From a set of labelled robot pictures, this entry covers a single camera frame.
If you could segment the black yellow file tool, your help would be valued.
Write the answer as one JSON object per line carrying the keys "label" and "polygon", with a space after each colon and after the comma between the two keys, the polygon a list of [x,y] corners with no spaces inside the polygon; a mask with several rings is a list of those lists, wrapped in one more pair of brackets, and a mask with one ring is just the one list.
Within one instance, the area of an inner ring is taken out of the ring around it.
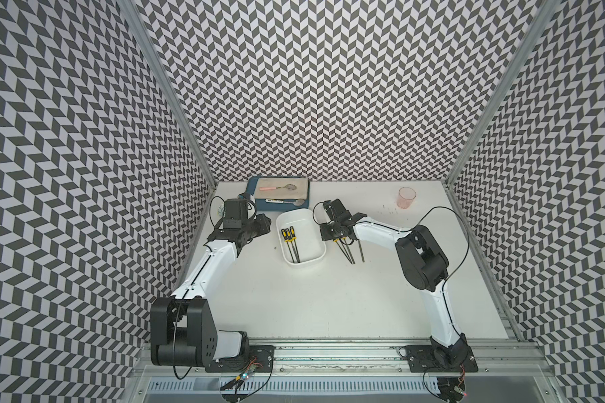
{"label": "black yellow file tool", "polygon": [[356,263],[353,254],[351,253],[351,248],[350,245],[348,243],[346,243],[346,241],[341,240],[340,244],[342,245],[342,248],[345,252],[346,258],[349,260],[349,262],[354,265]]}
{"label": "black yellow file tool", "polygon": [[288,244],[289,252],[290,252],[290,255],[291,255],[291,258],[292,258],[292,263],[295,264],[295,263],[297,263],[297,260],[296,260],[296,254],[295,254],[295,251],[294,251],[294,247],[293,247],[293,244],[292,244],[292,235],[291,235],[291,232],[290,232],[290,230],[288,228],[284,228],[283,233],[284,233],[284,237],[285,237],[285,239],[287,241],[287,244]]}
{"label": "black yellow file tool", "polygon": [[296,236],[296,233],[295,233],[295,229],[294,229],[293,226],[290,226],[288,230],[289,230],[289,233],[290,233],[289,237],[290,237],[290,240],[292,242],[292,246],[293,246],[293,251],[294,251],[295,258],[296,258],[296,262],[299,264],[301,262],[301,259],[300,259],[300,254],[299,254],[298,247],[297,247],[297,236]]}
{"label": "black yellow file tool", "polygon": [[336,240],[334,240],[334,242],[339,247],[339,249],[340,249],[341,253],[344,255],[344,257],[347,258],[348,262],[351,265],[354,265],[355,262],[353,260],[352,255],[351,255],[351,252],[350,252],[350,249],[349,249],[349,245],[347,245],[342,238],[336,239]]}
{"label": "black yellow file tool", "polygon": [[362,248],[361,240],[358,240],[358,246],[359,246],[361,261],[362,261],[362,263],[365,263],[366,260],[365,260],[365,255],[364,255],[364,251],[363,251],[363,248]]}
{"label": "black yellow file tool", "polygon": [[290,256],[290,263],[293,264],[293,263],[295,263],[295,259],[294,259],[295,256],[294,256],[294,253],[292,251],[292,245],[290,244],[289,236],[287,235],[287,230],[285,228],[282,228],[281,229],[281,234],[282,234],[282,238],[283,238],[283,240],[285,242],[285,245],[287,245],[287,250],[288,250],[288,253],[289,253],[289,256]]}

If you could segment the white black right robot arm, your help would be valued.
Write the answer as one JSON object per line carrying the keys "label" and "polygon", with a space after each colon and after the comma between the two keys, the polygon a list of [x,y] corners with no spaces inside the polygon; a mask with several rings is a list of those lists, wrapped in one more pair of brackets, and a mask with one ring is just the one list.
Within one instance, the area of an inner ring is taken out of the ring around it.
{"label": "white black right robot arm", "polygon": [[398,228],[368,218],[365,213],[351,214],[339,199],[324,201],[322,206],[329,218],[319,225],[322,240],[341,247],[366,241],[395,252],[403,277],[421,293],[430,322],[430,342],[402,348],[410,371],[479,371],[467,337],[456,325],[449,307],[449,260],[430,230],[420,223],[413,228]]}

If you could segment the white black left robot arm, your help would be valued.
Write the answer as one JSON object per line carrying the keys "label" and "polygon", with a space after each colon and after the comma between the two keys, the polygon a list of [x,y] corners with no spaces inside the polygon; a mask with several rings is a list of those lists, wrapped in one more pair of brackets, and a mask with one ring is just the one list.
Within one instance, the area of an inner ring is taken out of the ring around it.
{"label": "white black left robot arm", "polygon": [[271,226],[272,220],[263,213],[238,228],[225,228],[222,221],[215,225],[193,273],[169,297],[159,297],[151,306],[152,364],[206,368],[217,361],[247,361],[245,333],[217,329],[208,298],[245,245],[270,233]]}

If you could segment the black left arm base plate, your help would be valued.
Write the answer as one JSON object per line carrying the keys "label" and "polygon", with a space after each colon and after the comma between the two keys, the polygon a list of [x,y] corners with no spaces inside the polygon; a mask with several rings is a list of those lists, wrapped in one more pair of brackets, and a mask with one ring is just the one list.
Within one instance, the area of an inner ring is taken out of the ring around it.
{"label": "black left arm base plate", "polygon": [[246,345],[233,358],[214,360],[205,368],[207,373],[240,374],[250,366],[258,373],[270,373],[273,368],[275,347],[272,345]]}

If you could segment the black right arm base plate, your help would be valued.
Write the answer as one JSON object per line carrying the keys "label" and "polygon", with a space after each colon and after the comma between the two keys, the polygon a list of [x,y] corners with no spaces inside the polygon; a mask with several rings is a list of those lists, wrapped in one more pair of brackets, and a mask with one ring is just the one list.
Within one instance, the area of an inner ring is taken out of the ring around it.
{"label": "black right arm base plate", "polygon": [[477,373],[479,367],[472,349],[467,345],[408,345],[403,348],[412,373]]}

